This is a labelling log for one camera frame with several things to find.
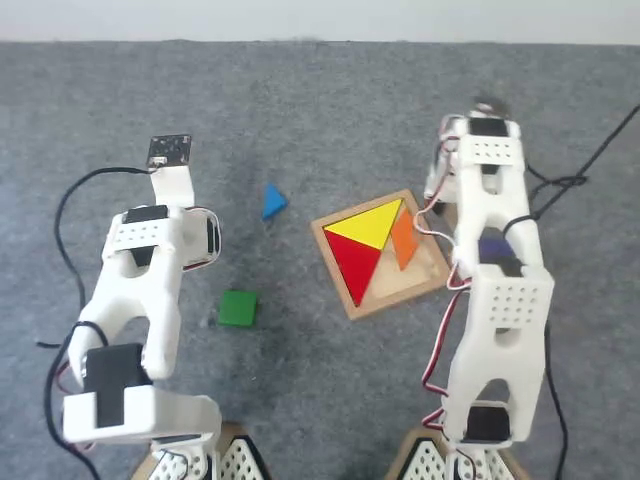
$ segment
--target white wall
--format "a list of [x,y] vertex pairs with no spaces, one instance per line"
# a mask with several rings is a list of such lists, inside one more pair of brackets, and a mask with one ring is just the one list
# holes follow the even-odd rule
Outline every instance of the white wall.
[[640,0],[0,0],[0,40],[640,45]]

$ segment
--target gray carpet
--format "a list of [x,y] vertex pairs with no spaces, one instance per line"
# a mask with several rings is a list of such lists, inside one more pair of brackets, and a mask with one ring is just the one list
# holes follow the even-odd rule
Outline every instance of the gray carpet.
[[[142,166],[153,134],[194,136],[198,203],[224,223],[214,266],[186,276],[180,358],[168,386],[208,394],[247,426],[275,478],[379,479],[437,406],[419,377],[445,291],[349,322],[309,222],[423,188],[443,114],[485,90],[512,105],[529,160],[573,172],[639,100],[640,49],[412,44],[0,44],[0,464],[12,478],[87,478],[45,431],[50,351],[77,293],[52,238],[55,203],[87,171]],[[540,222],[553,366],[571,430],[566,478],[632,479],[640,468],[640,118],[589,183]],[[265,184],[290,206],[260,220]],[[70,202],[63,233],[88,285],[110,218],[152,200],[148,178],[112,176]],[[257,325],[216,325],[225,289],[260,294]],[[461,334],[454,321],[436,380]],[[135,325],[124,338],[142,332]],[[517,456],[550,478],[560,432],[546,386]],[[142,447],[101,446],[105,479]]]

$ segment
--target blue block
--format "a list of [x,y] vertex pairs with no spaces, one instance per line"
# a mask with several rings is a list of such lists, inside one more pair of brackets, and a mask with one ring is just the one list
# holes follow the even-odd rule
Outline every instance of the blue block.
[[496,257],[514,257],[509,242],[502,238],[482,238],[478,241],[480,263],[487,263],[489,259]]
[[273,217],[280,210],[287,206],[287,199],[282,196],[278,189],[271,183],[267,184],[267,190],[264,193],[264,209],[262,210],[262,219],[267,220]]

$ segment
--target red triangle piece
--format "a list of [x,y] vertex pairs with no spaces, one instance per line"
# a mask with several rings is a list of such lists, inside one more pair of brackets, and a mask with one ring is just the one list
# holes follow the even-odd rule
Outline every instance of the red triangle piece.
[[369,286],[382,251],[328,230],[325,230],[324,234],[327,236],[329,247],[338,262],[342,278],[347,284],[353,303],[358,307]]

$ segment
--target blue triangle block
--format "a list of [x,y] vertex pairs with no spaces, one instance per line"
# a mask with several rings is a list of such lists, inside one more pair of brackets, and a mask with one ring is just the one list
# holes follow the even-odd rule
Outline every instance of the blue triangle block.
[[287,199],[282,196],[278,189],[271,183],[267,184],[267,190],[264,193],[264,209],[262,210],[262,219],[266,220],[273,217],[280,210],[287,206]]

